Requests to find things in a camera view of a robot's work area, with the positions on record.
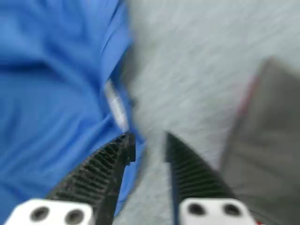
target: blue shirt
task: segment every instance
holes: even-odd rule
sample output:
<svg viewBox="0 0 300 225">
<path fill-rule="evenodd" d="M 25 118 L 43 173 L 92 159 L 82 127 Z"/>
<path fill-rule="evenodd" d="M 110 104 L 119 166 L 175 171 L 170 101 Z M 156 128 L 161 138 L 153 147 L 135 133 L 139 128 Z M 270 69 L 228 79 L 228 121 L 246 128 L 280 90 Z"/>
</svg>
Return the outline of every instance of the blue shirt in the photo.
<svg viewBox="0 0 300 225">
<path fill-rule="evenodd" d="M 116 214 L 134 185 L 144 141 L 132 125 L 119 61 L 132 39 L 121 0 L 0 1 L 0 223 L 43 198 L 122 130 L 104 87 L 110 79 L 136 136 Z"/>
</svg>

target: screw hole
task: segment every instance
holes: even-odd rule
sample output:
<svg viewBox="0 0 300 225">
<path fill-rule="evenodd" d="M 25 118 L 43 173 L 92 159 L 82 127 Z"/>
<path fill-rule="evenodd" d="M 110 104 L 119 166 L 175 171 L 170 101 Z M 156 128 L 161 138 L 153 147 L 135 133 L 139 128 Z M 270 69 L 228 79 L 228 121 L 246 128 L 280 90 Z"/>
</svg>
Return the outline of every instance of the screw hole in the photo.
<svg viewBox="0 0 300 225">
<path fill-rule="evenodd" d="M 236 207 L 235 205 L 226 204 L 223 209 L 224 209 L 225 214 L 227 214 L 227 215 L 235 216 L 235 217 L 241 215 L 239 208 Z"/>
<path fill-rule="evenodd" d="M 46 219 L 48 214 L 49 214 L 49 208 L 42 206 L 42 207 L 35 209 L 32 212 L 30 218 L 32 221 L 38 222 L 38 221 L 42 221 L 42 220 Z"/>
<path fill-rule="evenodd" d="M 66 223 L 70 225 L 80 224 L 83 220 L 83 212 L 81 210 L 72 210 L 66 216 Z"/>
<path fill-rule="evenodd" d="M 189 211 L 189 213 L 198 215 L 198 216 L 202 216 L 205 214 L 204 208 L 201 205 L 196 204 L 196 203 L 190 204 L 188 206 L 188 211 Z"/>
</svg>

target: blue cloth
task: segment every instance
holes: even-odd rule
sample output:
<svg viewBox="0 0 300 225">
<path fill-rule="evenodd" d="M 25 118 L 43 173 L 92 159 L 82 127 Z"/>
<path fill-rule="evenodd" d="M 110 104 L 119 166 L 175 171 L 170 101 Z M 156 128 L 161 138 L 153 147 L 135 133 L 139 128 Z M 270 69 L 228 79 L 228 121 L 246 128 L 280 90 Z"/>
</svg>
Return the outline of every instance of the blue cloth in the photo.
<svg viewBox="0 0 300 225">
<path fill-rule="evenodd" d="M 111 78 L 136 135 L 116 214 L 134 185 L 144 141 L 132 125 L 118 63 L 132 39 L 120 0 L 0 1 L 0 223 L 44 197 L 122 133 L 104 94 Z"/>
</svg>

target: gray floor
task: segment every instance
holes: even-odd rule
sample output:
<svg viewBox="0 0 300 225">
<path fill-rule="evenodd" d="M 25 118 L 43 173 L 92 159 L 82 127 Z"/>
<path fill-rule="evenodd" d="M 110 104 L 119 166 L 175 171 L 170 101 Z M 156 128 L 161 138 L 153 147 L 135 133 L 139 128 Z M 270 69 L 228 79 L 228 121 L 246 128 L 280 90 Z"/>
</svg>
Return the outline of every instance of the gray floor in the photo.
<svg viewBox="0 0 300 225">
<path fill-rule="evenodd" d="M 218 167 L 260 63 L 300 64 L 298 0 L 130 0 L 136 44 L 125 80 L 147 139 L 141 177 L 114 224 L 172 224 L 164 130 Z"/>
</svg>

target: blue fabric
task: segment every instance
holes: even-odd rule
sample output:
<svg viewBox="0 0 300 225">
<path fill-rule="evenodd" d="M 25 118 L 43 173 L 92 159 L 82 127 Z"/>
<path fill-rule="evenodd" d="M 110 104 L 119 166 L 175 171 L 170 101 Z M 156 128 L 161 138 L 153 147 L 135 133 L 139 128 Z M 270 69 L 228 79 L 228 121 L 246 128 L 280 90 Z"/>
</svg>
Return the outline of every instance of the blue fabric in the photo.
<svg viewBox="0 0 300 225">
<path fill-rule="evenodd" d="M 136 135 L 116 214 L 134 185 L 144 141 L 130 119 L 118 62 L 132 39 L 119 0 L 0 1 L 0 223 L 44 197 L 68 172 L 122 133 L 104 84 L 111 78 Z"/>
</svg>

